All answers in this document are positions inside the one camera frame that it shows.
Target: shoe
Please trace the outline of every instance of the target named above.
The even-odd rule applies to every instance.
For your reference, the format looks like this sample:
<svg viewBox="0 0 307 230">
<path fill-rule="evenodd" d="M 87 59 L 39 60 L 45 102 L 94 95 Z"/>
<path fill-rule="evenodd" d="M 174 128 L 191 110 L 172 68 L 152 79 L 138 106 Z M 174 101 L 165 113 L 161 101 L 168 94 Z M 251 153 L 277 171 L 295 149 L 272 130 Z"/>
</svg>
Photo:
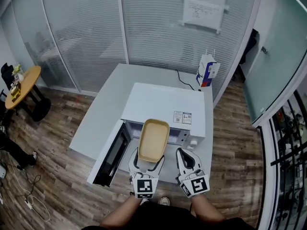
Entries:
<svg viewBox="0 0 307 230">
<path fill-rule="evenodd" d="M 159 202 L 160 205 L 166 205 L 166 206 L 170 206 L 171 205 L 171 201 L 169 201 L 169 198 L 168 197 L 162 197 L 160 199 L 160 202 Z"/>
<path fill-rule="evenodd" d="M 32 156 L 33 156 L 33 158 L 35 159 L 35 164 L 33 164 L 33 165 L 31 165 L 31 166 L 34 167 L 34 165 L 36 165 L 37 152 L 36 152 L 36 151 L 32 152 Z"/>
<path fill-rule="evenodd" d="M 145 202 L 149 202 L 149 199 L 148 198 L 143 198 L 143 200 L 142 200 L 140 205 L 144 204 Z"/>
</svg>

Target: round table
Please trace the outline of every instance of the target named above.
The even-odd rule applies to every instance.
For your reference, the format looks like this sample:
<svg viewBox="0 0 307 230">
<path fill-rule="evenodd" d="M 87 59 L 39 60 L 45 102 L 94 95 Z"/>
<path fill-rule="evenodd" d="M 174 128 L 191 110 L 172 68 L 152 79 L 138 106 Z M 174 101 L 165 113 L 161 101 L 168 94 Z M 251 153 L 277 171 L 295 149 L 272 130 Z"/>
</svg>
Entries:
<svg viewBox="0 0 307 230">
<path fill-rule="evenodd" d="M 24 73 L 24 80 L 20 83 L 20 96 L 13 102 L 10 91 L 10 94 L 8 94 L 5 100 L 5 107 L 7 109 L 13 109 L 17 105 L 20 105 L 36 122 L 42 120 L 47 115 L 51 107 L 51 101 L 45 98 L 35 85 L 37 79 L 40 76 L 40 73 L 41 73 L 40 66 L 33 66 L 30 69 L 28 69 Z M 32 89 L 41 99 L 40 101 L 37 100 L 36 97 L 31 93 Z M 33 111 L 31 111 L 28 108 L 27 104 L 23 102 L 23 99 L 26 96 L 30 96 L 36 104 Z"/>
</svg>

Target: white table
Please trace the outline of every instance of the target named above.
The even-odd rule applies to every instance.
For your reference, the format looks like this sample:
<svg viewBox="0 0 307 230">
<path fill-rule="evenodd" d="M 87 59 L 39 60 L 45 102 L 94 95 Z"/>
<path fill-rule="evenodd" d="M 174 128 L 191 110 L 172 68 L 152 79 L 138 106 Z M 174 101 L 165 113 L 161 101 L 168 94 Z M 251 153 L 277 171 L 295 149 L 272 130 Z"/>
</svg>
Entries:
<svg viewBox="0 0 307 230">
<path fill-rule="evenodd" d="M 180 72 L 180 78 L 183 82 L 189 83 L 195 90 L 199 89 L 196 75 Z M 174 70 L 118 64 L 84 116 L 72 139 L 70 148 L 92 159 L 97 159 L 114 125 L 121 118 L 135 82 L 190 89 L 189 86 L 179 81 L 178 74 Z M 210 176 L 213 148 L 212 88 L 202 88 L 202 91 L 205 99 L 206 137 L 193 152 L 200 157 L 205 173 Z M 123 158 L 120 169 L 129 171 L 128 161 L 137 147 L 138 139 L 133 139 Z M 178 169 L 175 151 L 178 147 L 176 145 L 167 145 L 165 162 L 160 172 L 159 180 L 176 183 L 175 177 L 178 176 Z"/>
</svg>

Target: tray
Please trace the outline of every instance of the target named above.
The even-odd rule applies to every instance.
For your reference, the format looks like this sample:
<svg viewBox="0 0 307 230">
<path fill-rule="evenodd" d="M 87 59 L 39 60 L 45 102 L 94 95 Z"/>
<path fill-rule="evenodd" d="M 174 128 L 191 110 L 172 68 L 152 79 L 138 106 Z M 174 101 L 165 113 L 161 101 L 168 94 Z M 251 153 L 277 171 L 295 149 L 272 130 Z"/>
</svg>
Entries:
<svg viewBox="0 0 307 230">
<path fill-rule="evenodd" d="M 139 158 L 157 163 L 163 156 L 168 136 L 167 122 L 156 119 L 146 120 L 139 143 Z"/>
</svg>

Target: window blinds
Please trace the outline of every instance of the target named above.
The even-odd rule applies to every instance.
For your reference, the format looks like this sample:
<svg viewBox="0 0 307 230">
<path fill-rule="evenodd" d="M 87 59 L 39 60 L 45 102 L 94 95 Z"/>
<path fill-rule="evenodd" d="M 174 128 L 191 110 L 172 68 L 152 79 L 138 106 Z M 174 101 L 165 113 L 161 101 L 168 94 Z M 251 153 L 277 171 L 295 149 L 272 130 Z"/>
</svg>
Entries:
<svg viewBox="0 0 307 230">
<path fill-rule="evenodd" d="M 34 64 L 42 67 L 46 85 L 74 88 L 52 40 L 41 0 L 13 0 L 12 5 L 24 45 Z"/>
<path fill-rule="evenodd" d="M 98 92 L 126 63 L 118 0 L 43 0 L 51 31 L 81 90 Z"/>
<path fill-rule="evenodd" d="M 215 49 L 221 67 L 213 98 L 221 88 L 244 36 L 254 0 L 227 0 L 221 32 L 181 25 L 183 0 L 123 0 L 129 63 L 196 74 L 201 55 Z"/>
</svg>

